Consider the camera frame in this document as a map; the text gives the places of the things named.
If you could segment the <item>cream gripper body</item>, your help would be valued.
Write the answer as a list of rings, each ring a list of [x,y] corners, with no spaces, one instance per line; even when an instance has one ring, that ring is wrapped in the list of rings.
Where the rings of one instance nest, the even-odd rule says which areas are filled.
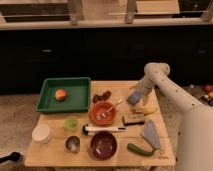
[[[141,101],[141,100],[144,100],[147,98],[147,96],[152,92],[152,88],[141,87],[141,88],[137,88],[135,91],[138,91],[141,93],[141,95],[142,95],[142,97],[140,99],[140,101]]]

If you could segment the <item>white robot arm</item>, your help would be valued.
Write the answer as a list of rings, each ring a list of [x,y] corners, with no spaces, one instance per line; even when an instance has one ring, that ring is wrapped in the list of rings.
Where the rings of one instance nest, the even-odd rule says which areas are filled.
[[[213,107],[203,104],[168,78],[167,63],[147,63],[138,82],[141,96],[155,85],[182,114],[175,171],[213,171]]]

